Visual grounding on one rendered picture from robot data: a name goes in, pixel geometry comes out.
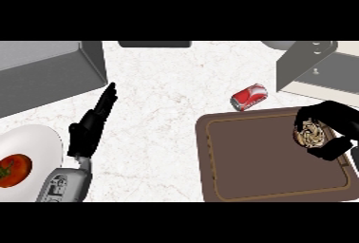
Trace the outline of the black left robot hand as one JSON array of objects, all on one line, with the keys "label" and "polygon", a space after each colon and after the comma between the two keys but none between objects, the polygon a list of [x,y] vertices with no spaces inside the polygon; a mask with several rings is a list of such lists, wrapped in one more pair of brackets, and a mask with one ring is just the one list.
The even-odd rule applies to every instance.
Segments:
[{"label": "black left robot hand", "polygon": [[96,107],[87,111],[80,122],[69,125],[69,157],[93,156],[117,99],[115,84],[111,83],[99,97]]}]

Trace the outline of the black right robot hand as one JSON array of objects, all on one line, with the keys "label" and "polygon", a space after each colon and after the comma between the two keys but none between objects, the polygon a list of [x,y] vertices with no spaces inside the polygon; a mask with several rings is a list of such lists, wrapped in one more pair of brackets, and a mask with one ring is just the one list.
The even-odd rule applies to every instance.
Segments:
[{"label": "black right robot hand", "polygon": [[352,141],[359,141],[359,111],[341,103],[325,101],[300,108],[294,121],[297,131],[303,130],[307,120],[322,122],[343,135],[322,147],[307,149],[307,153],[318,158],[334,160],[352,148]]}]

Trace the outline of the cream frosted cupcake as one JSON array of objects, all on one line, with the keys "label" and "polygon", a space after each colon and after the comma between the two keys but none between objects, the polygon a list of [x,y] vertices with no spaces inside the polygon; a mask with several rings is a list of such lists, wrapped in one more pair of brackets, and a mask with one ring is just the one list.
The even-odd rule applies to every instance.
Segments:
[{"label": "cream frosted cupcake", "polygon": [[307,119],[301,124],[301,130],[292,128],[292,139],[295,143],[304,148],[322,147],[326,142],[325,128],[325,124]]}]

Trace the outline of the brown tray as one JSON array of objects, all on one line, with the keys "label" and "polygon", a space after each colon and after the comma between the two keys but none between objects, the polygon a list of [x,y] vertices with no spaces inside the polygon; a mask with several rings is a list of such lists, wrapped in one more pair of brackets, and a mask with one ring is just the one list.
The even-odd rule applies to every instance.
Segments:
[{"label": "brown tray", "polygon": [[204,115],[195,125],[207,201],[359,199],[359,177],[346,156],[307,153],[292,138],[297,109]]}]

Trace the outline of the white plate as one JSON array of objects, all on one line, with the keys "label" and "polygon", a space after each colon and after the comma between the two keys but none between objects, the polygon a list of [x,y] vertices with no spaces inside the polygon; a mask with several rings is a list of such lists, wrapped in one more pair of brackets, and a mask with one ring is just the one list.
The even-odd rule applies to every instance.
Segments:
[{"label": "white plate", "polygon": [[63,144],[56,131],[44,125],[24,125],[0,135],[1,167],[12,166],[16,183],[0,180],[0,202],[32,202],[50,172],[60,167]]}]

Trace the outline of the large grey box appliance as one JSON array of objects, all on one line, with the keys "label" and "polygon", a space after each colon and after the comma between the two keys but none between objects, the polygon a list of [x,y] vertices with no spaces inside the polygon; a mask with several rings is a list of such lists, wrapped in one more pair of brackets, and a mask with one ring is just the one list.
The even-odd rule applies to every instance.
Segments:
[{"label": "large grey box appliance", "polygon": [[0,41],[0,118],[106,84],[100,41]]}]

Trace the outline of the red soda can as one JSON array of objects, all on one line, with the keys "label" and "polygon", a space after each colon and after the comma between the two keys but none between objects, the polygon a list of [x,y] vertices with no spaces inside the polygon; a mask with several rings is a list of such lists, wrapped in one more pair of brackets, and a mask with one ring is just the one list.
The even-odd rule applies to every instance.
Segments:
[{"label": "red soda can", "polygon": [[230,97],[230,103],[236,111],[242,112],[267,98],[267,92],[261,84],[253,84]]}]

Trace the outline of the red tomato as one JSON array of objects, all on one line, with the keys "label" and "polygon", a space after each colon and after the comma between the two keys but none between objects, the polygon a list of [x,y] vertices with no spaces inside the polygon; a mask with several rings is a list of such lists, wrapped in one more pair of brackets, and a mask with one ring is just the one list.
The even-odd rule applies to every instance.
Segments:
[{"label": "red tomato", "polygon": [[31,159],[21,154],[0,160],[0,188],[13,187],[28,176],[32,170]]}]

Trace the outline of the grey round object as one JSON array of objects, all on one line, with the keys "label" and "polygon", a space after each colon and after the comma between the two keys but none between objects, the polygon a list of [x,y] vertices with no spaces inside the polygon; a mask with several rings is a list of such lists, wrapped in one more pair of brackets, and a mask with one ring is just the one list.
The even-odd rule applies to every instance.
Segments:
[{"label": "grey round object", "polygon": [[288,50],[294,41],[263,41],[263,44],[278,50]]}]

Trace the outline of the dark flat rectangular object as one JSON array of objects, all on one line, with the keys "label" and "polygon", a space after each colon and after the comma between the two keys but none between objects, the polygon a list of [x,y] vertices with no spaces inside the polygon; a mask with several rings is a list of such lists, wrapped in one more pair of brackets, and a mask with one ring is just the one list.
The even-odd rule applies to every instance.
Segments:
[{"label": "dark flat rectangular object", "polygon": [[121,47],[190,47],[190,41],[118,41]]}]

